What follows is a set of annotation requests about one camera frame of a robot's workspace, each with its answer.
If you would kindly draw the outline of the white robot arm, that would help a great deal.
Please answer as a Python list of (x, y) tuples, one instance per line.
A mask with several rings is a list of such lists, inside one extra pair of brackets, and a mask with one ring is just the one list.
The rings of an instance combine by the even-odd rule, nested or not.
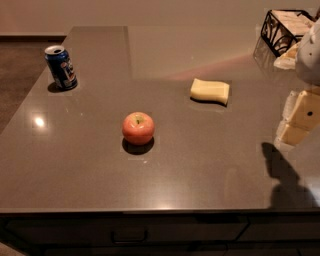
[(294, 147), (320, 124), (320, 20), (299, 43), (295, 57), (297, 77), (309, 87), (291, 91), (284, 105), (275, 143)]

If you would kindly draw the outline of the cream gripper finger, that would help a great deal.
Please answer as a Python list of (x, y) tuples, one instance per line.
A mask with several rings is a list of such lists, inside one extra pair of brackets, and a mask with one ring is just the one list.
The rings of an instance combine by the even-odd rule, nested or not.
[(295, 146), (320, 124), (320, 95), (291, 91), (276, 132), (276, 141)]
[(274, 66), (283, 70), (294, 70), (299, 44), (296, 43), (274, 61)]

